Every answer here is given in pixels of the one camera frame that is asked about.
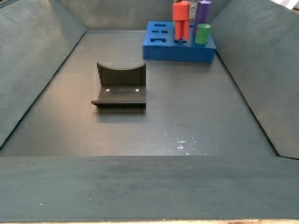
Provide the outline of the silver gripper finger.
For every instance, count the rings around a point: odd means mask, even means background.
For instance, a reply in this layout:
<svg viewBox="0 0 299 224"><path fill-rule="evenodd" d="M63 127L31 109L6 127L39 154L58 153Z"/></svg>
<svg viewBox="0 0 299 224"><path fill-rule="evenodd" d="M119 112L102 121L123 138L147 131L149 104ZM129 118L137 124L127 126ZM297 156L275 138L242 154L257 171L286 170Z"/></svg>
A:
<svg viewBox="0 0 299 224"><path fill-rule="evenodd" d="M190 20L195 19L198 2L190 4Z"/></svg>

